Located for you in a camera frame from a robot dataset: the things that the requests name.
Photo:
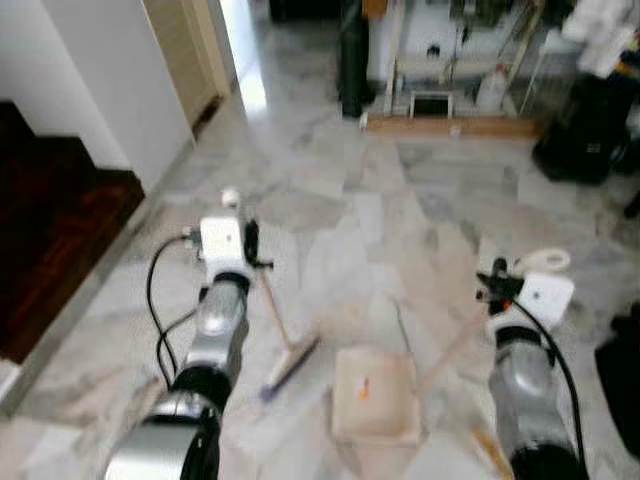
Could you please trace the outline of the beige long handled dustpan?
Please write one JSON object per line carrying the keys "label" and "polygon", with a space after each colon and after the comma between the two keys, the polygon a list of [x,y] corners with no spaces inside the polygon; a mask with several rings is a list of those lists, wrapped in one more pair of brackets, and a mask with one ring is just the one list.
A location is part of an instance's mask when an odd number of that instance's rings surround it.
{"label": "beige long handled dustpan", "polygon": [[[564,275],[571,256],[563,248],[536,250],[508,261],[513,274]],[[495,402],[500,445],[507,451],[575,447],[580,417],[564,417],[559,393],[570,390],[571,406],[579,404],[576,385],[563,349],[538,320],[513,302],[502,314],[483,314],[486,333],[495,343],[488,380]],[[367,401],[357,398],[362,378],[371,379]],[[352,442],[413,444],[420,442],[420,404],[426,376],[410,353],[376,346],[338,349],[333,381],[332,434]]]}

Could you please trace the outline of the long wooden plank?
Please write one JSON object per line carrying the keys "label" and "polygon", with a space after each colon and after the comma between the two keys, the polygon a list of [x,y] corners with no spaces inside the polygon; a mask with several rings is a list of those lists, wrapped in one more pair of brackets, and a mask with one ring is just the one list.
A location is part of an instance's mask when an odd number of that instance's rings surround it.
{"label": "long wooden plank", "polygon": [[371,134],[398,137],[483,137],[535,140],[547,120],[511,116],[365,116],[362,128]]}

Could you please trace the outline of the black canister vacuum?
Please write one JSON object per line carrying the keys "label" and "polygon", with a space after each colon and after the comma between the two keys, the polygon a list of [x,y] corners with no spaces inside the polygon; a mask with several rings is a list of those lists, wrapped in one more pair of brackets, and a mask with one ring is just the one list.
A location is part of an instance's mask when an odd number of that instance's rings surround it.
{"label": "black canister vacuum", "polygon": [[552,182],[599,186],[628,142],[628,114],[639,97],[637,78],[581,74],[570,97],[532,148],[532,160]]}

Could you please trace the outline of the clear plastic jug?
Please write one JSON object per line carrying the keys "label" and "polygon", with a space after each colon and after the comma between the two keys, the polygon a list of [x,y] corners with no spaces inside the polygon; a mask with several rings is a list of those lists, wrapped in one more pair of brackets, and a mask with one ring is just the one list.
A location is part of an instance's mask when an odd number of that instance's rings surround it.
{"label": "clear plastic jug", "polygon": [[499,63],[481,79],[475,95],[476,108],[484,111],[484,113],[498,113],[498,111],[502,110],[508,87],[507,65]]}

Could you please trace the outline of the dark wooden stairs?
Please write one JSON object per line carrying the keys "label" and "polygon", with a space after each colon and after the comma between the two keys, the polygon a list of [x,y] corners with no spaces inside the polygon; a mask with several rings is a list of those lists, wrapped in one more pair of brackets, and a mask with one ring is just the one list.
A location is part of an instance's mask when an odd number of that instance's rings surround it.
{"label": "dark wooden stairs", "polygon": [[145,191],[74,136],[37,134],[0,99],[0,358],[23,364]]}

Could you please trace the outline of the light wooden door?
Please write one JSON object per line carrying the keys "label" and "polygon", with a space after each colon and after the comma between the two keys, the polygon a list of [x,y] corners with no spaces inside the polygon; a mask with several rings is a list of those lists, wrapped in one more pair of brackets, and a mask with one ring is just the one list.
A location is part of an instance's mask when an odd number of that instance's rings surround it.
{"label": "light wooden door", "polygon": [[233,67],[219,24],[219,0],[141,0],[193,132],[232,92]]}

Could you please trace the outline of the black upright pipe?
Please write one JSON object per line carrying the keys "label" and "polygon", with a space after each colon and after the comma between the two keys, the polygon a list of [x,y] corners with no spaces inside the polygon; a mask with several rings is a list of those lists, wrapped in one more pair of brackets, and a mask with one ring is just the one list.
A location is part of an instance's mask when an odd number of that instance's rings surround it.
{"label": "black upright pipe", "polygon": [[364,0],[340,0],[337,91],[343,118],[360,118],[376,97],[369,83],[369,44]]}

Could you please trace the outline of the toilet roll pack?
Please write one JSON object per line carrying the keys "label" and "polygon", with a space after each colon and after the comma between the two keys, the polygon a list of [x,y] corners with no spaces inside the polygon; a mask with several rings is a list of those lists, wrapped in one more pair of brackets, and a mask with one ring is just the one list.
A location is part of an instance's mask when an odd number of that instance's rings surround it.
{"label": "toilet roll pack", "polygon": [[581,44],[577,69],[598,78],[611,76],[637,33],[634,14],[640,0],[576,0],[559,27],[564,40]]}

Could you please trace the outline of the black tablet with white frame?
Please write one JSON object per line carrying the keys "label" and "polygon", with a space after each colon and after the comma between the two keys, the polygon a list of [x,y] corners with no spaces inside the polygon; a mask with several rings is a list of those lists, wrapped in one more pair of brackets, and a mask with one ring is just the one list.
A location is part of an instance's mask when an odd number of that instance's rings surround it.
{"label": "black tablet with white frame", "polygon": [[451,118],[454,114],[454,95],[444,91],[419,91],[410,95],[411,118]]}

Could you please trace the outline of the white frame work table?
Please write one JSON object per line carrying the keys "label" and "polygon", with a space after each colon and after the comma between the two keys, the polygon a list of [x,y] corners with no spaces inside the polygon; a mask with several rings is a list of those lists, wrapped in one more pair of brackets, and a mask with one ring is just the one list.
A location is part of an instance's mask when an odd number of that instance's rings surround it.
{"label": "white frame work table", "polygon": [[[365,116],[410,116],[410,95],[454,95],[453,116],[531,114],[557,61],[573,52],[550,26],[547,0],[389,0],[372,23],[372,87]],[[495,65],[507,65],[502,110],[481,111],[475,95]]]}

